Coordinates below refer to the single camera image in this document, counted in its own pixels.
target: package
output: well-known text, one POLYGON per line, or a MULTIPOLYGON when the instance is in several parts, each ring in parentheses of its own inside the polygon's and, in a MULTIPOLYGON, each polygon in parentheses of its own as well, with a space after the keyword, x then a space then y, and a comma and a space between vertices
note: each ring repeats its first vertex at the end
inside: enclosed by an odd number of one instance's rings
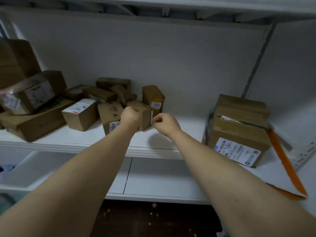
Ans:
POLYGON ((143 103, 149 105, 153 109, 153 117, 162 112, 165 96, 157 86, 143 87, 143 103))
POLYGON ((65 90, 63 93, 63 96, 69 100, 80 101, 81 99, 84 98, 82 90, 85 88, 89 88, 89 86, 85 86, 82 84, 77 85, 75 87, 65 90))
POLYGON ((40 66, 28 41, 0 38, 0 89, 39 72, 40 66))
POLYGON ((97 101, 82 99, 62 111, 67 125, 71 129, 86 131, 99 119, 97 101))
POLYGON ((72 100, 58 97, 46 103, 34 115, 10 116, 3 112, 0 121, 8 132, 32 142, 65 125, 61 111, 73 103, 72 100))
POLYGON ((151 126, 153 112, 149 105, 146 105, 138 100, 132 100, 127 103, 127 106, 131 106, 143 114, 143 123, 139 127, 141 131, 144 131, 151 126))
POLYGON ((99 104, 98 111, 105 135, 107 135, 120 124, 124 109, 119 101, 112 101, 99 104))
POLYGON ((131 91, 131 81, 128 79, 100 77, 95 84, 98 88, 107 91, 110 91, 110 87, 114 85, 122 85, 126 90, 131 91))
POLYGON ((256 167, 271 147, 260 113, 217 105, 210 127, 208 146, 249 167, 256 167))
POLYGON ((115 93, 97 87, 84 88, 83 94, 85 98, 96 100, 98 104, 116 100, 115 93))
POLYGON ((137 98, 137 95, 132 94, 130 91, 125 89, 122 85, 114 85, 110 87, 110 90, 117 94, 118 101, 122 104, 123 107, 126 107, 126 104, 137 98))
POLYGON ((32 114, 65 89, 60 71, 43 71, 0 90, 0 103, 10 115, 32 114))
POLYGON ((266 120, 270 116, 270 111, 267 105, 262 101, 255 101, 244 99, 236 96, 229 96, 220 94, 216 103, 221 106, 230 106, 235 109, 251 111, 255 113, 259 113, 266 120))

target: dark floor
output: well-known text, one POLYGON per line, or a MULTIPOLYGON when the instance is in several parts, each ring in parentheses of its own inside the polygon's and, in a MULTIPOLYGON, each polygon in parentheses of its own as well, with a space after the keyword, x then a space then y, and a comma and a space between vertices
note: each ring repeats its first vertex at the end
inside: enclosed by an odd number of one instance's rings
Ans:
POLYGON ((213 237, 222 230, 210 205, 104 200, 90 237, 213 237))

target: person's left hand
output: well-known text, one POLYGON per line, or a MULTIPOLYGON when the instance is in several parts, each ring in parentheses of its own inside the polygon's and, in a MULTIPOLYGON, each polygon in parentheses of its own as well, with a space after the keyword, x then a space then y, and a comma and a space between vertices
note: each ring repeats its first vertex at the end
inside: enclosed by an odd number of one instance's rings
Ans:
POLYGON ((127 124, 137 129, 140 127, 142 122, 143 115, 131 106, 126 107, 121 114, 121 124, 127 124))

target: hand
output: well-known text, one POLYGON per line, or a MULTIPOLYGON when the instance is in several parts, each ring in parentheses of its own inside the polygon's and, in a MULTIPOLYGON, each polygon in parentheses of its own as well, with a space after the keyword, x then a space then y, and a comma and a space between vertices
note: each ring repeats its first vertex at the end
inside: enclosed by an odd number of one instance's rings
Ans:
POLYGON ((163 134, 170 138, 172 133, 181 131, 181 127, 176 118, 171 114, 160 113, 153 118, 155 122, 155 128, 160 134, 163 134))
POLYGON ((128 126, 135 127, 135 130, 140 127, 142 122, 143 115, 131 106, 126 107, 121 114, 121 124, 127 124, 128 126))

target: forearm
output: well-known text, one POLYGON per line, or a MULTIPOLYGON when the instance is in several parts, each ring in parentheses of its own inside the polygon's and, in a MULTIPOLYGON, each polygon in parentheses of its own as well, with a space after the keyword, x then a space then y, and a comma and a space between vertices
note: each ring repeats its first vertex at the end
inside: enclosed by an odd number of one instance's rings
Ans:
POLYGON ((259 178, 178 131, 169 136, 231 236, 315 234, 315 218, 259 178))
POLYGON ((121 124, 69 160, 0 217, 2 234, 89 236, 135 131, 121 124))

